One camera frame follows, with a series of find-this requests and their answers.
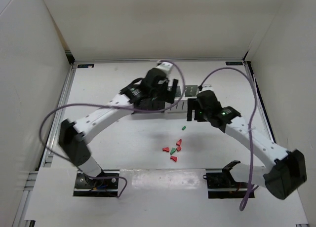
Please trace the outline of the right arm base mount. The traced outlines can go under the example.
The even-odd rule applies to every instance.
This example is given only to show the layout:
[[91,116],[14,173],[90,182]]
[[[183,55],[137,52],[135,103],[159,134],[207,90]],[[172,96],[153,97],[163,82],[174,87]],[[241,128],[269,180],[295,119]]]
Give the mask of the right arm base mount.
[[241,199],[247,191],[247,183],[236,182],[230,171],[240,161],[234,160],[221,170],[206,170],[203,179],[206,180],[209,199]]

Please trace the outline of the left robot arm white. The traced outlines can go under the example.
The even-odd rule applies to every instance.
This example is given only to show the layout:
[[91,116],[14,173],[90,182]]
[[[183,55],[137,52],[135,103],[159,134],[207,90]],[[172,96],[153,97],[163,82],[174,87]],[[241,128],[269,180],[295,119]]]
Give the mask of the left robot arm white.
[[158,100],[174,103],[178,81],[168,89],[173,65],[162,62],[124,87],[108,104],[76,121],[61,123],[58,144],[70,162],[89,178],[103,177],[101,166],[92,157],[88,144],[104,129],[140,108],[143,102]]

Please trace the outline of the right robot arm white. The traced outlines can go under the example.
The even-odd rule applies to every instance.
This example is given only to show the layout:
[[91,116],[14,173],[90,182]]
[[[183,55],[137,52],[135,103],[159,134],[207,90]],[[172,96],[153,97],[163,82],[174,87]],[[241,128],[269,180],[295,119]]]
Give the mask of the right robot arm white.
[[269,140],[248,123],[233,107],[222,107],[211,90],[188,99],[187,121],[209,122],[245,146],[263,166],[246,165],[234,160],[222,168],[229,185],[248,183],[265,187],[274,197],[284,200],[307,180],[305,157]]

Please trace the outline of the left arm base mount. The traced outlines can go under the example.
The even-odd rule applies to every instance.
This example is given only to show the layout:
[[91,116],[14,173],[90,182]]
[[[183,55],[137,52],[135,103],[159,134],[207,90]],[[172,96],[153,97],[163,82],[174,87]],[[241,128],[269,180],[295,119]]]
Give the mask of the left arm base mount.
[[119,170],[103,170],[105,177],[112,177],[106,180],[92,180],[82,171],[77,171],[73,196],[76,197],[116,197],[120,175]]

